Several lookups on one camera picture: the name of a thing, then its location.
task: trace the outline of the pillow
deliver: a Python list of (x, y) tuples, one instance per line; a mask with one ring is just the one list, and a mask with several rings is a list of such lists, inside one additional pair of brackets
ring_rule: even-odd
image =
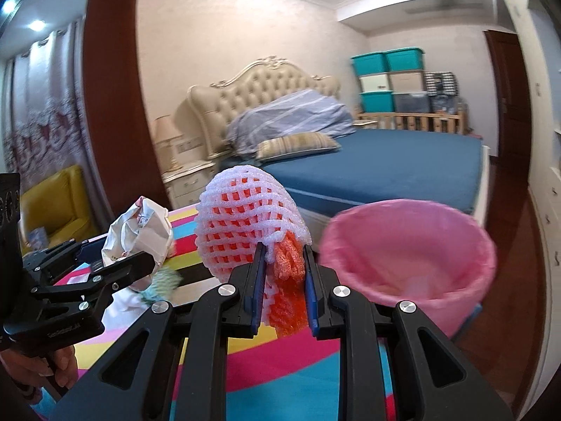
[(340, 144), (335, 142), (332, 137), (323, 133), (296, 133), (260, 142), (255, 158), (259, 161), (279, 161), (331, 152), (340, 147)]

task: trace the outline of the white paper bag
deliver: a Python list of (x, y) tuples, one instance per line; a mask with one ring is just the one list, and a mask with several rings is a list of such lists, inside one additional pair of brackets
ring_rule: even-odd
[[(155, 274), (173, 251), (172, 225), (168, 209), (141, 196), (127, 212), (110, 227), (102, 249), (103, 266), (109, 266), (127, 256), (144, 250), (154, 257)], [(152, 275), (133, 283), (129, 288), (144, 291), (152, 283)]]

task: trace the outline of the blue bed sheet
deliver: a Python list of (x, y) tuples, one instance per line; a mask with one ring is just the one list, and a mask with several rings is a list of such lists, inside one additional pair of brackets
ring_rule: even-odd
[(264, 164), (298, 207), (334, 216), (388, 199), (431, 200), (473, 212), (481, 141), (458, 134), (361, 129), (341, 150)]

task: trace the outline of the black and white checkered fabric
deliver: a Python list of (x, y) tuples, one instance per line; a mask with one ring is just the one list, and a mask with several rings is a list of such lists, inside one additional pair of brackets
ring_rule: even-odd
[(425, 73), (426, 89), (430, 96), (458, 95), (458, 81), (454, 73)]

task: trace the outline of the pink trash can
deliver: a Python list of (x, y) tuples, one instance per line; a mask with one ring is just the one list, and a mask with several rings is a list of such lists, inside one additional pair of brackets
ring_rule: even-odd
[(489, 234), (469, 215), (397, 199), (336, 215), (324, 231), (320, 263), (371, 302), (415, 302), (451, 337), (489, 290), (496, 255)]

